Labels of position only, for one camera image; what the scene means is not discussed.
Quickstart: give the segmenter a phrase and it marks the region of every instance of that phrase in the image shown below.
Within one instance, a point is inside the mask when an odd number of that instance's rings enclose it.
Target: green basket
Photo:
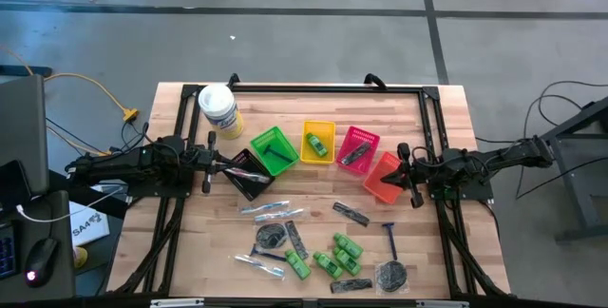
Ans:
[[[273,151],[278,152],[293,161],[287,162],[271,152],[264,153],[267,145],[269,145]],[[287,170],[287,168],[296,164],[299,159],[299,155],[297,154],[297,151],[295,151],[294,146],[289,142],[278,126],[272,127],[268,131],[255,137],[251,141],[251,147],[256,151],[258,157],[273,176],[278,176],[280,173]]]

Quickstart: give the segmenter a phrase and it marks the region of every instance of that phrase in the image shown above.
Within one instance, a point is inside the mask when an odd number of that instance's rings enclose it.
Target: black round object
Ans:
[[[406,283],[408,272],[402,263],[397,260],[391,260],[380,266],[380,271],[376,276],[376,281],[380,288],[388,293],[392,293]]]
[[[287,240],[287,231],[280,223],[270,223],[257,230],[256,242],[261,248],[271,249],[281,247]]]

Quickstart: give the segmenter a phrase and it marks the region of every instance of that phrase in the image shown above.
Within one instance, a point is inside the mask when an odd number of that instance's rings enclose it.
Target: red light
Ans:
[[[36,279],[36,272],[35,271],[28,271],[26,273],[26,278],[28,280],[35,280]]]

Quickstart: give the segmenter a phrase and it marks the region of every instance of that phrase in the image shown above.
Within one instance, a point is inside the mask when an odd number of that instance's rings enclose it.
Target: black basket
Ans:
[[[257,196],[259,196],[264,189],[268,188],[268,186],[275,181],[275,177],[270,174],[264,164],[258,161],[247,148],[240,151],[232,160],[238,164],[239,168],[245,171],[261,173],[270,178],[268,183],[258,183],[243,179],[239,176],[235,176],[224,171],[224,175],[226,175],[228,180],[230,180],[230,182],[234,184],[249,201],[253,201],[255,198],[257,198]]]

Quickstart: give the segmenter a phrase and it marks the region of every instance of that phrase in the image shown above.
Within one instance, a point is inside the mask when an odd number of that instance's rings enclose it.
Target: wooden table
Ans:
[[[152,139],[173,133],[183,83],[160,83],[150,114],[148,134]],[[460,86],[439,87],[447,136],[451,147],[475,149],[473,128],[466,105],[465,91]],[[350,125],[356,125],[381,136],[374,164],[384,151],[396,153],[398,143],[410,147],[424,145],[422,123],[417,99],[407,94],[279,94],[237,93],[237,102],[245,122],[242,135],[233,140],[218,139],[218,150],[233,157],[261,132],[278,125],[300,148],[302,124],[305,120],[336,123],[336,153]],[[184,135],[188,131],[192,105],[188,107]],[[433,131],[436,131],[434,119]],[[197,144],[206,144],[210,126],[199,120]],[[281,174],[254,205],[289,200],[292,207],[307,207],[311,216],[296,221],[302,240],[309,251],[331,253],[333,234],[348,235],[365,252],[360,258],[363,267],[359,278],[374,279],[376,264],[391,260],[390,244],[383,222],[394,221],[395,243],[399,260],[408,269],[406,294],[376,296],[375,288],[348,294],[333,295],[333,281],[312,257],[306,262],[313,272],[301,281],[287,263],[285,280],[271,276],[233,259],[236,254],[249,254],[255,241],[256,228],[250,216],[238,213],[250,203],[222,175],[212,180],[209,196],[200,191],[202,176],[197,176],[187,200],[181,223],[180,241],[171,285],[177,297],[264,297],[264,298],[448,298],[446,268],[439,227],[433,201],[421,186],[425,205],[412,209],[409,192],[396,204],[377,201],[363,186],[363,178],[338,168],[336,164],[298,163]],[[371,220],[365,228],[332,210],[341,201],[360,209]],[[150,247],[159,200],[143,199],[126,214],[123,233],[108,289],[122,284],[135,270]],[[469,248],[495,283],[508,292],[501,246],[492,217],[478,202],[463,202],[465,229]],[[292,247],[286,242],[280,251]],[[459,283],[465,288],[462,264],[454,250]],[[157,283],[162,276],[164,254],[157,269]],[[341,279],[350,279],[345,272]]]

